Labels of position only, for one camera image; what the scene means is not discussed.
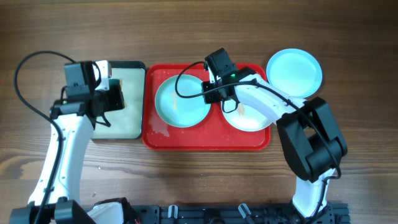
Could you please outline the red plastic tray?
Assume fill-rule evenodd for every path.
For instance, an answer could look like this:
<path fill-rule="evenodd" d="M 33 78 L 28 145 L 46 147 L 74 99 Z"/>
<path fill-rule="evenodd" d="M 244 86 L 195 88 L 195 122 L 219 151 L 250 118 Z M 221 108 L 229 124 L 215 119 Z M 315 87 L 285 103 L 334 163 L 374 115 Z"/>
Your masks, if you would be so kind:
<path fill-rule="evenodd" d="M 164 122 L 155 110 L 155 94 L 161 83 L 178 75 L 186 63 L 160 63 L 150 67 L 144 86 L 142 141 L 158 151 L 260 151 L 271 141 L 271 128 L 245 132 L 232 127 L 224 119 L 220 105 L 211 105 L 210 112 L 199 124 L 176 128 Z"/>

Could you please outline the light blue plate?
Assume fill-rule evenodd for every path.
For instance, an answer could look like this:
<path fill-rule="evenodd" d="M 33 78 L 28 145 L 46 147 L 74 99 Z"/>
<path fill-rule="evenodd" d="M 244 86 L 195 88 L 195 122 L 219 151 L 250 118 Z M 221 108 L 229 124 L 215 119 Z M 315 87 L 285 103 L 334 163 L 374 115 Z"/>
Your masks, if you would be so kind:
<path fill-rule="evenodd" d="M 155 94 L 155 109 L 160 118 L 177 128 L 188 128 L 200 123 L 208 115 L 211 105 L 202 96 L 181 98 L 175 92 L 177 75 L 164 81 Z M 201 93 L 202 81 L 192 75 L 182 75 L 178 80 L 181 95 Z"/>
<path fill-rule="evenodd" d="M 267 63 L 266 75 L 272 86 L 299 98 L 312 96 L 323 81 L 318 60 L 300 49 L 284 49 L 275 53 Z"/>

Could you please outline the black water tray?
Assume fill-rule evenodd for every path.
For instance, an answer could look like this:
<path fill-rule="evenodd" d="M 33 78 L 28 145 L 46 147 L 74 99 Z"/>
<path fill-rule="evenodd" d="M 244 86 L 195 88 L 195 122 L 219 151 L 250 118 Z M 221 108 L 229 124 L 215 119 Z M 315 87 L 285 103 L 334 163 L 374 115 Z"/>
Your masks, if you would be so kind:
<path fill-rule="evenodd" d="M 141 61 L 110 61 L 111 78 L 119 81 L 124 108 L 105 113 L 110 127 L 97 124 L 93 139 L 138 139 L 142 134 L 146 66 Z"/>

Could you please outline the green yellow sponge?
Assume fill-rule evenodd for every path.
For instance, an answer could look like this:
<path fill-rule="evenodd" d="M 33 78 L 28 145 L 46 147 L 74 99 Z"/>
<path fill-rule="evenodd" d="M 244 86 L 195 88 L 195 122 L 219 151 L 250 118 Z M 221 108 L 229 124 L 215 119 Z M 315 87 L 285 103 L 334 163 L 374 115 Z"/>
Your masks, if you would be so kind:
<path fill-rule="evenodd" d="M 122 81 L 119 79 L 109 79 L 109 88 L 121 88 Z"/>

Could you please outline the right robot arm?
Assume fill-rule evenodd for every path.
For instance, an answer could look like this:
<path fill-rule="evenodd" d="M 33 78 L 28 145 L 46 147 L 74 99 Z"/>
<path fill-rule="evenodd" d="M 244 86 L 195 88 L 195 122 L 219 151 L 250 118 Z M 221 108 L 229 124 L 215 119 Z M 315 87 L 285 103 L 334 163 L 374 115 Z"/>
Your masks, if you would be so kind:
<path fill-rule="evenodd" d="M 326 207 L 329 182 L 341 177 L 340 162 L 348 152 L 328 103 L 284 93 L 253 69 L 238 68 L 225 49 L 205 57 L 204 68 L 210 76 L 203 84 L 206 103 L 234 100 L 277 126 L 285 160 L 297 176 L 293 206 L 307 223 L 315 221 Z"/>

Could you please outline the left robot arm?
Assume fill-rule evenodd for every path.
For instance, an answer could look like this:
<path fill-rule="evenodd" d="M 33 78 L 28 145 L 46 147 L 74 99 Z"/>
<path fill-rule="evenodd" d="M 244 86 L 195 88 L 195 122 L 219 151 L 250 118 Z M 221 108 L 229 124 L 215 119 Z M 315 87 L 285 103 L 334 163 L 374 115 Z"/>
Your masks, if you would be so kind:
<path fill-rule="evenodd" d="M 67 85 L 50 109 L 52 133 L 39 181 L 11 223 L 138 223 L 126 198 L 103 200 L 86 211 L 80 178 L 90 140 L 137 139 L 142 133 L 145 66 L 134 61 L 64 66 Z"/>

